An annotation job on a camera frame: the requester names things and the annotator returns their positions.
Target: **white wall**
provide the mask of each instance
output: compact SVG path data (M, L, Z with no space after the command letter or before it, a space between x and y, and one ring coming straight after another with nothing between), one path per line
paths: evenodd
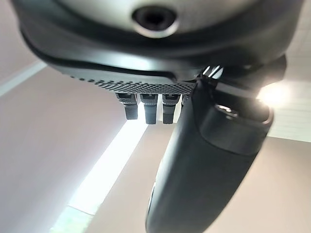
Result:
M0 98L0 232L46 233L125 122L113 93L46 68Z
M87 233L145 232L148 198L172 130L165 125L147 129ZM207 233L310 233L310 168L310 143L268 138Z

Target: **speaker grille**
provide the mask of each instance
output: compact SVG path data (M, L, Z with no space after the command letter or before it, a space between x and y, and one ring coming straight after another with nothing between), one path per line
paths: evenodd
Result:
M116 93L140 93L140 94L176 94L185 95L189 94L194 89L195 83L179 82L174 84L150 84L150 83L116 83L114 81L104 80L86 80L79 79L81 81L93 83L103 89L113 91Z

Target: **beige ceiling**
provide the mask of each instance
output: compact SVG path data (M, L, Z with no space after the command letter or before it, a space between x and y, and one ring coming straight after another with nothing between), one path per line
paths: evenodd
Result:
M306 0L287 55L283 82L289 86L290 100L275 109L270 136L311 142L311 0Z

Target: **black plastic part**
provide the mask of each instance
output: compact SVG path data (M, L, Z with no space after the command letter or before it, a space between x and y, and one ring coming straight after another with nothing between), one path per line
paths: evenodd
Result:
M181 108L183 109L184 105L186 104L186 101L189 99L189 95L183 95L183 99L181 101Z
M173 124L176 105L163 105L163 124Z
M225 208L253 163L272 124L272 111L266 107L269 115L260 122L232 117L216 106L212 92L199 83L160 164L147 233L202 233ZM235 137L240 140L237 146Z
M176 104L180 95L162 95L163 101L163 124L173 124Z
M195 86L194 82L177 82L170 72L130 70L53 58L38 51L26 37L24 40L36 56L56 70L79 80L83 78L84 81L109 91L133 94L189 94Z
M125 104L125 114L127 120L137 120L138 119L138 106L137 104L129 105Z
M207 65L261 65L282 56L303 0L260 0L221 24L162 39L97 24L56 1L11 2L25 37L43 54L73 63L165 71L189 81Z
M120 103L124 104L125 114L127 120L138 119L138 105L137 97L135 94L116 93Z
M156 107L157 105L144 105L146 124L148 125L156 124Z
M144 103L146 124L156 124L156 108L158 95L141 94L140 100Z

